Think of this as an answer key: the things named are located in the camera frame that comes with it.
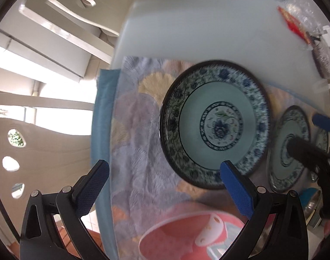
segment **table surface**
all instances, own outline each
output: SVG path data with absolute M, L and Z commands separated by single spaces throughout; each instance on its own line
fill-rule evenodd
M 322 25 L 328 20 L 308 2 Z M 235 62 L 266 84 L 330 112 L 326 81 L 312 53 L 277 11 L 281 0 L 135 0 L 120 35 L 111 68 L 124 56 L 200 62 Z

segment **blue gripper pad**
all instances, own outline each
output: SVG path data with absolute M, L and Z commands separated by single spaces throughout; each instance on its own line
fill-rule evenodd
M 81 182 L 77 182 L 79 184 L 72 194 L 72 199 L 75 203 L 76 215 L 79 218 L 89 214 L 108 177 L 108 163 L 99 160 Z
M 327 132 L 330 132 L 330 118 L 329 117 L 316 113 L 312 117 L 312 122 L 315 126 L 318 126 L 319 128 L 324 129 Z
M 243 177 L 230 161 L 220 165 L 220 178 L 231 195 L 238 211 L 250 219 L 257 201 L 254 184 Z

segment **plate's inner circle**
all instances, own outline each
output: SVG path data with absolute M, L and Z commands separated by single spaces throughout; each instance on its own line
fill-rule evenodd
M 253 107 L 237 87 L 210 82 L 187 98 L 179 117 L 179 136 L 188 156 L 206 169 L 218 170 L 225 160 L 238 163 L 256 133 Z
M 296 136 L 302 137 L 302 131 L 295 120 L 286 122 L 279 131 L 274 148 L 274 153 L 278 153 L 279 157 L 273 155 L 271 163 L 273 173 L 279 180 L 289 177 L 298 166 L 298 161 L 289 156 L 287 151 L 288 142 Z

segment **floral plate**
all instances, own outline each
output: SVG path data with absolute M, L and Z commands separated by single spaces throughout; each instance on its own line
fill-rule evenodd
M 223 189 L 220 164 L 243 174 L 268 147 L 270 103 L 259 81 L 231 62 L 210 60 L 183 72 L 160 111 L 160 140 L 167 161 L 190 184 Z
M 299 106 L 294 105 L 279 120 L 271 149 L 268 177 L 275 192 L 284 192 L 291 188 L 303 172 L 303 165 L 289 156 L 287 151 L 288 142 L 297 136 L 310 141 L 306 114 Z
M 319 129 L 317 138 L 315 140 L 315 145 L 321 150 L 327 153 L 328 151 L 328 132 L 324 129 Z M 314 172 L 310 173 L 310 177 L 312 178 L 312 183 L 315 183 L 318 180 L 318 175 Z

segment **pink bowl rim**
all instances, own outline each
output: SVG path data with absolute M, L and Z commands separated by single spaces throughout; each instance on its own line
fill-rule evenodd
M 150 227 L 140 238 L 140 241 L 138 242 L 138 252 L 140 253 L 140 256 L 144 259 L 144 260 L 147 260 L 147 258 L 145 256 L 143 256 L 141 250 L 140 250 L 140 244 L 142 242 L 142 240 L 151 232 L 155 231 L 156 229 L 162 227 L 163 225 L 166 225 L 166 224 L 169 224 L 169 223 L 172 223 L 174 221 L 178 221 L 178 220 L 181 220 L 181 219 L 185 219 L 185 218 L 189 218 L 189 217 L 195 217 L 195 216 L 199 216 L 199 215 L 211 215 L 211 214 L 224 214 L 224 215 L 229 215 L 231 217 L 234 217 L 236 218 L 238 221 L 241 222 L 241 224 L 243 225 L 242 228 L 244 227 L 244 223 L 242 222 L 241 219 L 239 219 L 238 217 L 236 217 L 235 215 L 233 214 L 230 214 L 228 212 L 225 212 L 225 211 L 219 211 L 219 210 L 204 210 L 204 211 L 197 211 L 197 212 L 193 212 L 193 213 L 182 213 L 178 216 L 175 216 L 175 217 L 170 217 L 170 218 L 167 218 L 157 224 L 155 224 L 154 226 Z

